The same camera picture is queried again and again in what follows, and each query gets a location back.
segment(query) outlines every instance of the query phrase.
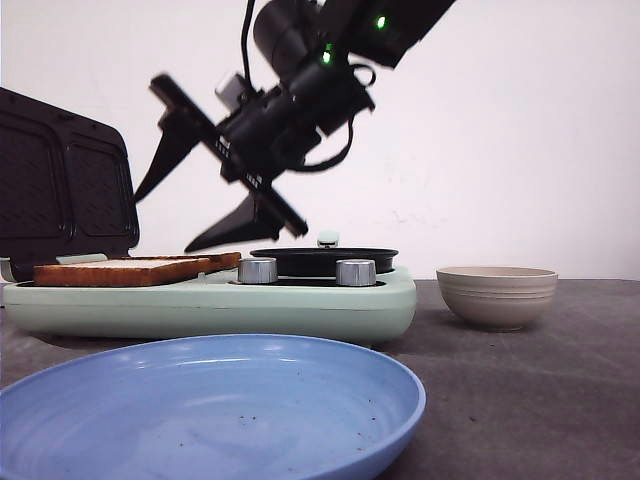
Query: table surface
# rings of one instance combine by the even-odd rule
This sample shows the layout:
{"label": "table surface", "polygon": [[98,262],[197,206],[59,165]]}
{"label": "table surface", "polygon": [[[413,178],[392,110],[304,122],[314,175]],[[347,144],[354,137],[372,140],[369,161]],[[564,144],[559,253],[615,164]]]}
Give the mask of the table surface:
{"label": "table surface", "polygon": [[[379,480],[640,478],[640,282],[561,280],[545,316],[514,333],[470,329],[437,283],[416,284],[411,327],[376,349],[420,377],[429,403]],[[0,332],[2,386],[143,341]]]}

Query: white backdrop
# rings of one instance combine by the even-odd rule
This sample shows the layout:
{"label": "white backdrop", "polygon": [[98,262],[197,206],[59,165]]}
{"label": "white backdrop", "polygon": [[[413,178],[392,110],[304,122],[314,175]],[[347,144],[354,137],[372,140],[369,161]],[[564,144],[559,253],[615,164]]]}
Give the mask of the white backdrop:
{"label": "white backdrop", "polygon": [[[137,186],[160,138],[150,78],[169,72],[220,120],[213,89],[241,69],[243,15],[232,0],[2,0],[2,85],[117,128]],[[379,72],[344,164],[277,180],[310,227],[278,245],[335,229],[343,246],[397,248],[416,278],[517,264],[640,279],[638,45],[637,0],[459,0]],[[254,83],[271,87],[252,39],[250,55]],[[198,147],[139,206],[132,253],[180,253],[235,208],[245,191],[218,169]]]}

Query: ceramic bowl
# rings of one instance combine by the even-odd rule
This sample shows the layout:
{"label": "ceramic bowl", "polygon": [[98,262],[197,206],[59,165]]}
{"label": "ceramic bowl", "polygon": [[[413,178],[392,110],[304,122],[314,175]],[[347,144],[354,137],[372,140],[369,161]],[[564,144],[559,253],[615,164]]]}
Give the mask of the ceramic bowl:
{"label": "ceramic bowl", "polygon": [[522,267],[446,267],[437,270],[447,306],[485,329],[519,330],[551,303],[558,274]]}

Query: silver knob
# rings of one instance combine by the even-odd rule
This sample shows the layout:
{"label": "silver knob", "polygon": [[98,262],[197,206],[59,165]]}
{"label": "silver knob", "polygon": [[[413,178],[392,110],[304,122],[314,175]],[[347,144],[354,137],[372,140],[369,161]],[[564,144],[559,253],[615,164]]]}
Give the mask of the silver knob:
{"label": "silver knob", "polygon": [[336,283],[341,287],[370,287],[376,284],[376,262],[373,260],[338,260]]}
{"label": "silver knob", "polygon": [[238,264],[238,282],[247,285],[264,285],[278,281],[275,258],[242,258]]}

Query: toast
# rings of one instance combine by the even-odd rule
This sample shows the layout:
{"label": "toast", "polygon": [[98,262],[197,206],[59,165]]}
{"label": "toast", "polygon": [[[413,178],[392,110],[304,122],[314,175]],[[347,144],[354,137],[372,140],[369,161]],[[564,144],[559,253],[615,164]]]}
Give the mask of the toast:
{"label": "toast", "polygon": [[43,287],[150,287],[238,266],[240,253],[124,257],[69,265],[41,265],[33,281]]}

